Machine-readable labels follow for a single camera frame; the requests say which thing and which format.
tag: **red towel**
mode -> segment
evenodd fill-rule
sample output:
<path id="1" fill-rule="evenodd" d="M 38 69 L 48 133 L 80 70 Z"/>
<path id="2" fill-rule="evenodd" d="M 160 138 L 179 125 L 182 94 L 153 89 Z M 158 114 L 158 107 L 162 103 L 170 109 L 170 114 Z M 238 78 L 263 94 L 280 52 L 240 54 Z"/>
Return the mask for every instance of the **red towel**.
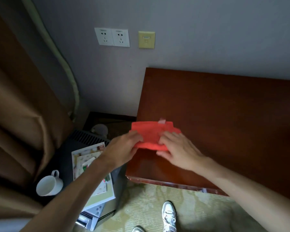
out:
<path id="1" fill-rule="evenodd" d="M 160 134 L 164 131 L 181 133 L 177 128 L 173 127 L 173 122 L 167 121 L 165 124 L 159 124 L 157 121 L 140 121 L 132 122 L 131 131 L 136 130 L 143 136 L 144 142 L 138 142 L 134 147 L 150 149 L 156 151 L 167 151 L 165 145 L 159 145 Z"/>

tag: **cup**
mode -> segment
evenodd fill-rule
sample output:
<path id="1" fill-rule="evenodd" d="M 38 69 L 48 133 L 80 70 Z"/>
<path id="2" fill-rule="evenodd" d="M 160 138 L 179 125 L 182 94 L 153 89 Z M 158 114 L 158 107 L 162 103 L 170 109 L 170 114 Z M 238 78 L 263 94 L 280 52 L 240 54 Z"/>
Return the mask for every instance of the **cup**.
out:
<path id="1" fill-rule="evenodd" d="M 63 181 L 59 178 L 59 171 L 53 170 L 52 174 L 43 177 L 36 186 L 36 193 L 39 196 L 58 194 L 63 187 Z"/>

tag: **book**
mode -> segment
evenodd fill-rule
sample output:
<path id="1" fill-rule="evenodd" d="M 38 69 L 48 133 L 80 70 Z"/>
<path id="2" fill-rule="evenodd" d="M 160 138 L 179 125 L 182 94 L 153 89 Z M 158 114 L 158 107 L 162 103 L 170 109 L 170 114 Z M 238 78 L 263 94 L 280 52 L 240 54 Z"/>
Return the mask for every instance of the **book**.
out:
<path id="1" fill-rule="evenodd" d="M 103 142 L 73 151 L 71 153 L 73 179 L 77 179 L 87 169 L 87 167 L 89 167 L 89 165 L 101 155 L 104 149 L 105 144 Z M 111 174 L 109 173 L 93 192 L 83 208 L 83 211 L 102 203 L 106 203 L 112 199 L 115 199 L 115 194 Z"/>

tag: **shoe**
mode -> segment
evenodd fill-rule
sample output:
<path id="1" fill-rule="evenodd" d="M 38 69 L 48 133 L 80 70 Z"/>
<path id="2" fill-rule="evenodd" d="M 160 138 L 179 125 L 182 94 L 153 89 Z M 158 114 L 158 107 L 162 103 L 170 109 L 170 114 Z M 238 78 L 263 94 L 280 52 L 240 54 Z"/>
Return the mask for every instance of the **shoe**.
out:
<path id="1" fill-rule="evenodd" d="M 162 206 L 163 232 L 176 232 L 176 213 L 170 201 L 164 202 Z"/>
<path id="2" fill-rule="evenodd" d="M 132 232 L 145 232 L 140 226 L 136 226 L 133 228 Z"/>

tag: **curtain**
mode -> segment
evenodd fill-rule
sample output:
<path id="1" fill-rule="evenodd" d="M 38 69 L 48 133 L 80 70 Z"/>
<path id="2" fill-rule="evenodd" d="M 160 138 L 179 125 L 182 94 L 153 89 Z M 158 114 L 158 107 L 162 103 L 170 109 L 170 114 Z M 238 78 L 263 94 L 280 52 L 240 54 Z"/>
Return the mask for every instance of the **curtain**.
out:
<path id="1" fill-rule="evenodd" d="M 73 123 L 0 17 L 0 179 L 26 189 L 67 138 Z M 0 218 L 28 217 L 41 205 L 0 185 Z"/>

